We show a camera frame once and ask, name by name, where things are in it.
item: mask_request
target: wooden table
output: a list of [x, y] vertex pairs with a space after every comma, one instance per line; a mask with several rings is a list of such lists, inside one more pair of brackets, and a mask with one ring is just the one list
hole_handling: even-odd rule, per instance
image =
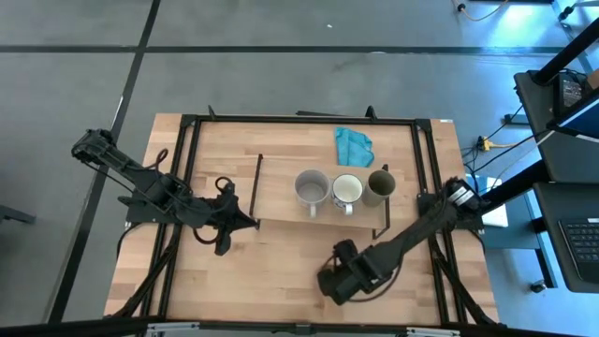
[[[146, 150], [144, 165], [151, 164], [163, 148], [173, 153], [180, 114], [157, 114]], [[431, 120], [436, 153], [443, 181], [464, 176], [454, 125]], [[336, 163], [335, 125], [202, 123], [191, 185], [197, 195], [214, 197], [215, 177], [233, 180], [241, 209], [249, 210], [256, 158], [279, 158], [315, 163]], [[380, 240], [388, 240], [417, 219], [419, 191], [410, 128], [396, 125], [349, 125], [373, 141], [375, 159], [371, 167], [389, 165], [397, 188], [390, 198], [391, 228]], [[191, 130], [183, 146], [186, 162]], [[431, 167], [424, 134], [420, 136], [427, 182], [432, 186]], [[171, 157], [161, 165], [169, 170]], [[120, 309], [146, 276], [157, 225], [132, 231], [124, 239], [105, 313]], [[211, 238], [214, 230], [200, 234]], [[480, 242], [468, 231], [452, 233], [460, 278], [474, 299], [493, 319], [495, 300]], [[352, 239], [358, 250], [373, 243], [371, 230], [358, 227], [317, 226], [262, 220], [259, 231], [234, 232], [231, 250], [216, 256], [212, 245], [197, 242], [184, 227], [177, 257], [169, 319], [248, 322], [312, 322], [339, 324], [439, 324], [428, 245], [422, 242], [406, 254], [401, 274], [390, 291], [367, 303], [337, 306], [318, 290], [315, 274], [331, 255], [334, 243]], [[445, 280], [451, 320], [456, 320], [451, 287]], [[151, 313], [157, 312], [162, 280], [156, 283]]]

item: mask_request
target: computer monitor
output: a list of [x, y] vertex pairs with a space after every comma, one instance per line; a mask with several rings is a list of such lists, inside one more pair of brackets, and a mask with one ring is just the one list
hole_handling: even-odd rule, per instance
[[599, 88], [556, 116], [548, 128], [599, 143]]

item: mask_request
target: blue towel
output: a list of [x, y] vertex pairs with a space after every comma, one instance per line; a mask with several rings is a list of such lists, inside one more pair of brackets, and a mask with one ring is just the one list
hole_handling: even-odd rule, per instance
[[335, 128], [337, 163], [344, 166], [367, 168], [374, 160], [373, 142], [366, 135], [346, 127]]

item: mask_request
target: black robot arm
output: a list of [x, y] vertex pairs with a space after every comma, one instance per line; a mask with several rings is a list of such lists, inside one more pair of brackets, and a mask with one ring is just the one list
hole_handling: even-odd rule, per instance
[[[396, 269], [396, 273], [400, 272], [403, 256], [410, 249], [439, 229], [479, 215], [486, 204], [465, 181], [450, 179], [426, 213], [392, 240], [369, 246], [360, 253], [353, 241], [338, 242], [333, 247], [334, 267], [325, 266], [318, 273], [320, 290], [338, 305], [360, 290], [372, 293], [389, 281]], [[441, 257], [445, 259], [440, 250], [435, 251], [435, 258]]]
[[187, 183], [172, 174], [160, 172], [158, 165], [166, 158], [167, 150], [160, 152], [156, 163], [143, 167], [116, 148], [109, 131], [98, 129], [87, 130], [73, 145], [71, 154], [86, 165], [106, 165], [135, 185], [131, 197], [119, 197], [119, 200], [128, 207], [142, 208], [156, 222], [186, 224], [195, 234], [204, 225], [217, 229], [217, 235], [211, 241], [204, 241], [197, 234], [196, 238], [202, 243], [215, 243], [215, 254], [219, 256], [228, 251], [231, 232], [258, 226], [240, 210], [235, 184], [227, 177], [216, 180], [219, 196], [196, 198]]

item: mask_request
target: concrete floor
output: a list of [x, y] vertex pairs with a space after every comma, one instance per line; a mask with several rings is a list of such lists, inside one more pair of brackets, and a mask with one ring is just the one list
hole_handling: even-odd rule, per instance
[[[151, 3], [5, 0], [0, 3], [0, 45], [137, 45]], [[495, 6], [468, 2], [473, 16]], [[576, 33], [596, 17], [596, 9], [577, 9], [568, 23]], [[567, 42], [548, 5], [508, 5], [486, 21], [468, 22], [456, 15], [450, 0], [169, 0], [159, 8], [149, 44], [561, 47]], [[361, 115], [373, 105], [382, 117], [453, 119], [460, 145], [470, 146], [519, 107], [512, 76], [537, 69], [550, 57], [146, 54], [119, 147], [140, 160], [157, 112], [204, 113], [208, 104], [223, 114], [315, 110], [347, 115]], [[5, 222], [0, 227], [2, 326], [45, 319], [93, 176], [70, 158], [70, 146], [86, 128], [110, 128], [132, 60], [132, 53], [0, 53], [0, 156], [5, 158], [0, 204], [37, 214], [33, 226]], [[596, 52], [589, 60], [599, 66]], [[581, 70], [578, 62], [571, 67]], [[530, 135], [527, 127], [507, 127], [495, 140], [514, 142]], [[482, 173], [498, 174], [530, 146]], [[477, 163], [493, 155], [481, 154]], [[537, 158], [527, 156], [505, 178]], [[106, 184], [67, 320], [102, 315], [123, 230], [125, 208], [116, 200], [123, 193], [114, 183]], [[570, 293], [563, 283], [542, 294], [523, 290], [541, 276], [534, 252], [489, 250], [487, 259], [500, 318], [508, 326], [599, 332], [589, 314], [599, 309], [597, 295]], [[570, 320], [563, 320], [565, 315]]]

